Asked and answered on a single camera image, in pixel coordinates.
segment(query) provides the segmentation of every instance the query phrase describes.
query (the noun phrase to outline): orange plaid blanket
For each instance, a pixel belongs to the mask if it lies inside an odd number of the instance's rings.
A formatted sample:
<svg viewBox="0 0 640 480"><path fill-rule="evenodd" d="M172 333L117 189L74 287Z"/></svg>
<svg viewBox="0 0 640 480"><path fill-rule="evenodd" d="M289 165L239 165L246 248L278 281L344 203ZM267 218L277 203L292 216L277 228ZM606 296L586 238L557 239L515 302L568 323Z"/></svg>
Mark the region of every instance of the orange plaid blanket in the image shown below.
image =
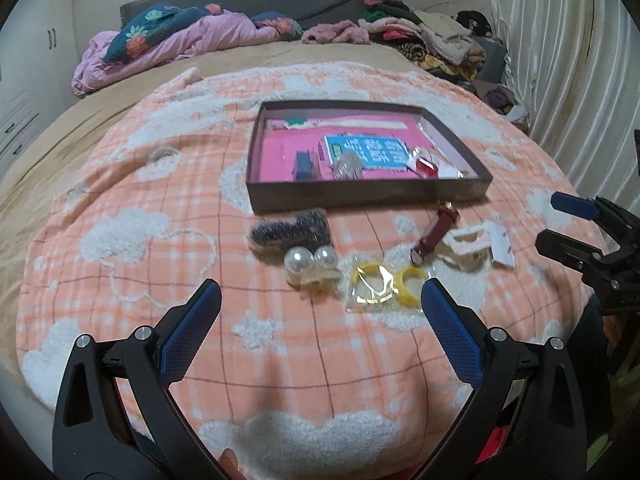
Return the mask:
<svg viewBox="0 0 640 480"><path fill-rule="evenodd" d="M17 347L34 393L54 406L74 339L123 338L155 324L205 277L223 308L185 380L171 386L213 453L232 447L253 479L352 472L376 478L425 459L465 402L421 314L349 314L339 299L303 300L281 267L258 261L246 234L256 220L244 186L260 103L384 100L435 113L494 175L487 200L460 225L497 219L516 269L487 262L461 272L434 262L460 303L514 338L567 338L591 291L577 273L538 256L546 227L602 244L589 222L553 211L573 192L551 159L462 89L427 74L355 63L259 68L200 80L195 69L161 86L113 126L58 197L30 245ZM338 254L408 264L433 217L424 208L330 213ZM130 389L124 402L145 431Z"/></svg>

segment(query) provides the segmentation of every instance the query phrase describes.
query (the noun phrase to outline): pink comforter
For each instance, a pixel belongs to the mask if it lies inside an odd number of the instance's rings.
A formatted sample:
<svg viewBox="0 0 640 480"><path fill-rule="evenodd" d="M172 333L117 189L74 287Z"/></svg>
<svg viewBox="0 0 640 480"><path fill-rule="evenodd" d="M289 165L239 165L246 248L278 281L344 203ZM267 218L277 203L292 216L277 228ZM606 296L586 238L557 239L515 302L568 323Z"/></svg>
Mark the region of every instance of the pink comforter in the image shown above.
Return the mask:
<svg viewBox="0 0 640 480"><path fill-rule="evenodd" d="M99 90L163 63L235 46L273 43L280 39L275 28L256 28L244 14L224 10L219 16L205 16L172 34L131 63L103 63L102 58L117 34L114 30L106 30L91 38L71 81L75 95Z"/></svg>

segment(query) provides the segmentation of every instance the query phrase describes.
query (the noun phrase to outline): pearl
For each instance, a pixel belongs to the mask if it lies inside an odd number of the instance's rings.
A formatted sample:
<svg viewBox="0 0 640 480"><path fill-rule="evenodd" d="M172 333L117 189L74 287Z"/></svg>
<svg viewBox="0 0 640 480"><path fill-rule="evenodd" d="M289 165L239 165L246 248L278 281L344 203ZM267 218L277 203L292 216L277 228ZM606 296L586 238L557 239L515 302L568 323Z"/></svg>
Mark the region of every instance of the pearl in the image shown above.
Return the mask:
<svg viewBox="0 0 640 480"><path fill-rule="evenodd" d="M314 254L314 260L318 267L335 269L338 266L338 253L335 252L333 247L325 245L318 248L316 254Z"/></svg>
<svg viewBox="0 0 640 480"><path fill-rule="evenodd" d="M314 256L304 247L293 247L284 255L284 275L291 285L299 285L302 274L313 266Z"/></svg>

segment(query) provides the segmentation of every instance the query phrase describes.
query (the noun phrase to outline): beige bedsheet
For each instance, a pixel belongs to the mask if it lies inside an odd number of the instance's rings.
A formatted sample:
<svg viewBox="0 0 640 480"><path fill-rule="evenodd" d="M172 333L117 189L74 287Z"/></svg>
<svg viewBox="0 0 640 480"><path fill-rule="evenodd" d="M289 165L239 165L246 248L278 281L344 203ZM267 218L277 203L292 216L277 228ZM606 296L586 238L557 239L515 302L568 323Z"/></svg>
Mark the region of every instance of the beige bedsheet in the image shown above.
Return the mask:
<svg viewBox="0 0 640 480"><path fill-rule="evenodd" d="M0 182L0 364L21 378L15 350L18 294L27 248L46 224L53 198L107 129L140 99L191 66L203 77L254 66L355 61L384 70L416 71L400 53L379 45L272 43L236 48L149 70L91 95L61 115Z"/></svg>

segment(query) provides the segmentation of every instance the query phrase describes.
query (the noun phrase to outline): red object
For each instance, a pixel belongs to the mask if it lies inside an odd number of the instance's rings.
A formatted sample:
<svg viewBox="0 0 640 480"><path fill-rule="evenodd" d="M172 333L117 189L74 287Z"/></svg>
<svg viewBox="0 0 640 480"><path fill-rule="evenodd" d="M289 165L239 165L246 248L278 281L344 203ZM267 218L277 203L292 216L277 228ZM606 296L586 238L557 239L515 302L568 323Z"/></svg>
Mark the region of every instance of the red object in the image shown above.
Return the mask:
<svg viewBox="0 0 640 480"><path fill-rule="evenodd" d="M412 263L420 265L429 254L433 253L436 245L459 218L460 213L450 203L438 209L438 217L431 221L418 243L411 249Z"/></svg>
<svg viewBox="0 0 640 480"><path fill-rule="evenodd" d="M508 426L494 428L494 430L491 432L491 435L489 436L489 440L487 440L486 444L484 444L484 449L480 453L480 456L478 457L478 460L476 460L476 463L479 464L481 462L484 462L485 460L489 460L492 456L498 453L500 447L507 439L508 434Z"/></svg>
<svg viewBox="0 0 640 480"><path fill-rule="evenodd" d="M438 177L438 167L432 162L424 160L423 158L419 158L415 161L415 171L423 178Z"/></svg>
<svg viewBox="0 0 640 480"><path fill-rule="evenodd" d="M382 39L387 41L406 40L407 38L409 38L409 35L405 31L397 28L389 28L382 33Z"/></svg>

